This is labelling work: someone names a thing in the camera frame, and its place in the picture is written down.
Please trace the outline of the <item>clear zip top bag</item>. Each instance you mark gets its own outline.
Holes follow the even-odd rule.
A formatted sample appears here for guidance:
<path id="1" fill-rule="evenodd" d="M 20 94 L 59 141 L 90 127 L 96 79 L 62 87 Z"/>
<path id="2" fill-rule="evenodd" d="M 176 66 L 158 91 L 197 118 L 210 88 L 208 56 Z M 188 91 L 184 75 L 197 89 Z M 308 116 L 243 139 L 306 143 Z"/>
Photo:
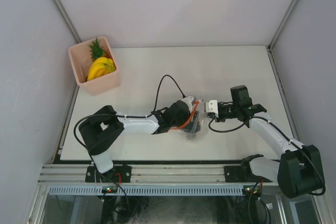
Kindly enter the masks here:
<path id="1" fill-rule="evenodd" d="M 192 105 L 191 115 L 188 121 L 183 124 L 183 127 L 171 128 L 169 133 L 181 141 L 198 144 L 204 141 L 208 133 L 208 119 L 204 111 L 205 103 L 203 100 L 193 101 Z"/>

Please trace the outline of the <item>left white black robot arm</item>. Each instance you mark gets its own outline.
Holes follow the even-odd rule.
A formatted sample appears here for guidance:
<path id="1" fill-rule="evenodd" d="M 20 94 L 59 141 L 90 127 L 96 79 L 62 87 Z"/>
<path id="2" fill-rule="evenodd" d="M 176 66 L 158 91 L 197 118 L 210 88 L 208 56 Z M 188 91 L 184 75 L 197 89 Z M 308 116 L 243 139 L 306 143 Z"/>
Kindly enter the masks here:
<path id="1" fill-rule="evenodd" d="M 115 169 L 109 148 L 123 134 L 164 134 L 181 130 L 188 134 L 200 131 L 198 106 L 202 100 L 192 96 L 174 102 L 170 107 L 154 110 L 148 115 L 126 115 L 106 105 L 93 115 L 80 119 L 73 135 L 93 162 L 103 182 L 113 180 Z"/>

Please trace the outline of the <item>fake pineapple green crown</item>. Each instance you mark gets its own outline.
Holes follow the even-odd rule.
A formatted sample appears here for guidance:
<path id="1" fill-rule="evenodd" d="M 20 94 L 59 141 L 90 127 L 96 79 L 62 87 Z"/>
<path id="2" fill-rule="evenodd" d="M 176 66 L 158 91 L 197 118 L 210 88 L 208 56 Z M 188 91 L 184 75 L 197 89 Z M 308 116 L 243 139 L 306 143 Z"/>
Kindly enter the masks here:
<path id="1" fill-rule="evenodd" d="M 105 57 L 108 58 L 109 55 L 107 53 L 107 51 L 105 51 L 101 46 L 100 46 L 100 41 L 98 40 L 98 38 L 96 38 L 95 40 L 93 40 L 90 44 L 89 44 L 89 48 L 90 48 L 90 53 L 91 53 L 91 60 L 94 62 L 95 60 L 97 60 L 100 57 Z"/>

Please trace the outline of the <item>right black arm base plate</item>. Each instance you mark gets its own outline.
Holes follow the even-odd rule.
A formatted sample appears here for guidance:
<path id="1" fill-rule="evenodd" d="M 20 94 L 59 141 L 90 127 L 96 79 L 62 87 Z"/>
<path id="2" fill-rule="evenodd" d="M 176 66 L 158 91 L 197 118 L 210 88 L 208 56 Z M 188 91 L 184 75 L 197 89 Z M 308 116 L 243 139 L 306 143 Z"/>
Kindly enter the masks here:
<path id="1" fill-rule="evenodd" d="M 253 174 L 245 174 L 240 166 L 224 166 L 225 182 L 227 183 L 252 183 L 271 182 L 270 180 Z"/>

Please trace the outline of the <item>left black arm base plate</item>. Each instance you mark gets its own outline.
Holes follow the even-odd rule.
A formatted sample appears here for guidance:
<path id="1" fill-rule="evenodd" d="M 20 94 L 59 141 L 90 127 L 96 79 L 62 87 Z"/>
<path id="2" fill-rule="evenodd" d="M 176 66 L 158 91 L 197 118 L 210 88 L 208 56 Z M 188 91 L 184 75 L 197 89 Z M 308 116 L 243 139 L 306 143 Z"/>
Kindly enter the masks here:
<path id="1" fill-rule="evenodd" d="M 86 171 L 86 183 L 129 183 L 131 180 L 132 167 L 128 165 L 115 166 L 112 170 L 100 174 L 94 166 L 89 166 Z"/>

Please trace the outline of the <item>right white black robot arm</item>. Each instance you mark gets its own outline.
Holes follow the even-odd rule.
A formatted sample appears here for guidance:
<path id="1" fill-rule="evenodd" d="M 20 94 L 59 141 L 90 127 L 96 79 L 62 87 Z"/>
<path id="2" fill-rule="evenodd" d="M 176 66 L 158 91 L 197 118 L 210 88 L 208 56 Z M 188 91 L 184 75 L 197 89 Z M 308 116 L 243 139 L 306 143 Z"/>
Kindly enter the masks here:
<path id="1" fill-rule="evenodd" d="M 287 136 L 261 104 L 253 104 L 246 86 L 232 87 L 230 92 L 230 102 L 210 100 L 205 103 L 205 113 L 211 122 L 225 122 L 228 119 L 241 121 L 243 126 L 257 133 L 279 158 L 273 161 L 261 154 L 244 158 L 241 164 L 242 178 L 252 182 L 262 177 L 277 182 L 287 198 L 304 194 L 324 195 L 326 183 L 318 148 Z"/>

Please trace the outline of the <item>yellow fake banana bunch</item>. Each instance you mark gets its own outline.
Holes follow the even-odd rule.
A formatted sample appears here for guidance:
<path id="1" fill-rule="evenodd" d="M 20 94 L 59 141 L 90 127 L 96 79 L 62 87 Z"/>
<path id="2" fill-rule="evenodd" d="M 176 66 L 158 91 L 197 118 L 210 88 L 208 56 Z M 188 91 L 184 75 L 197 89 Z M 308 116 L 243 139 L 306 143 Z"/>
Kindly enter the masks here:
<path id="1" fill-rule="evenodd" d="M 93 62 L 89 69 L 87 81 L 102 77 L 116 70 L 114 61 L 111 58 L 100 57 Z"/>

